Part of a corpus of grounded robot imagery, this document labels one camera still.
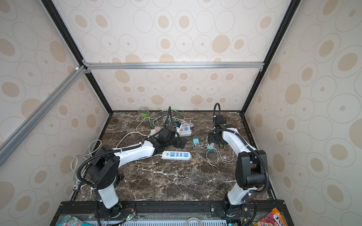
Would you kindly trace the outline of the blue white power strip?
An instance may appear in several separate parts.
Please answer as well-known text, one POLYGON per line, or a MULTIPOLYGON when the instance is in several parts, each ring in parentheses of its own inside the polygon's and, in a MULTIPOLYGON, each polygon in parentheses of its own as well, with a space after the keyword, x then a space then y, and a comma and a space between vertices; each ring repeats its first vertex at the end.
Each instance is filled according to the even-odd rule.
POLYGON ((190 152, 164 151, 161 157, 163 160, 189 161, 192 158, 192 155, 190 154, 190 152))

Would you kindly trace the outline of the multicolour white power strip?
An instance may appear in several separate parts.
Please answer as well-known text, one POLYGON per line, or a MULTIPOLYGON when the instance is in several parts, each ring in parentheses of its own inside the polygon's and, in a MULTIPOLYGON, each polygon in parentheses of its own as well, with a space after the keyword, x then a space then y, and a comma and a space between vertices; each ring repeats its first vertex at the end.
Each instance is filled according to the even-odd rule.
MULTIPOLYGON (((179 133, 180 137, 189 137, 192 135, 192 130, 189 126, 176 127, 176 131, 179 133)), ((154 135, 154 132, 154 129, 152 129, 149 136, 154 135)))

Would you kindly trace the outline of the pink charger plug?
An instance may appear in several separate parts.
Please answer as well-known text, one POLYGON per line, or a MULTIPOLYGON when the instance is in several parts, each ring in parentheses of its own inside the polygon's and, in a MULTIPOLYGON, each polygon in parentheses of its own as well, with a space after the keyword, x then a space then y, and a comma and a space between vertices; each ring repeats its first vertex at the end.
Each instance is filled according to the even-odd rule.
POLYGON ((158 133, 160 130, 161 130, 160 127, 156 127, 156 128, 154 129, 154 131, 155 131, 154 134, 158 133))

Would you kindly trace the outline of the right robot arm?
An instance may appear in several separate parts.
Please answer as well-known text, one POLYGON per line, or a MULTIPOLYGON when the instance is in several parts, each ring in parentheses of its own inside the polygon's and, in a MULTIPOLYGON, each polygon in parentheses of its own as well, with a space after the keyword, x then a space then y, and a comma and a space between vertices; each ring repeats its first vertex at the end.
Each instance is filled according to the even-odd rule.
POLYGON ((240 206, 253 194, 267 192, 270 177, 265 151, 251 146, 233 125, 226 123, 219 103, 214 105, 213 130, 208 134, 207 143, 219 147, 229 145, 237 157, 236 184, 226 194, 226 209, 240 206))

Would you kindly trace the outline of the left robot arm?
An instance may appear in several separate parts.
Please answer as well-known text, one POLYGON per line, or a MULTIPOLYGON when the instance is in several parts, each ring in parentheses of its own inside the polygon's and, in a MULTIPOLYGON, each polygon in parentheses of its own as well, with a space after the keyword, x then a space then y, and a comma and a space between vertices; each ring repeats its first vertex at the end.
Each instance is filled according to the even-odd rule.
POLYGON ((160 131, 147 136, 136 145, 109 148, 102 147, 98 154, 83 162, 76 173, 77 179, 89 185, 96 193, 96 199, 102 202, 106 209, 115 207, 119 198, 116 194, 116 183, 121 180, 118 169, 123 165, 162 153, 169 147, 184 149, 187 143, 180 136, 172 118, 171 107, 168 108, 166 120, 171 124, 165 125, 160 131))

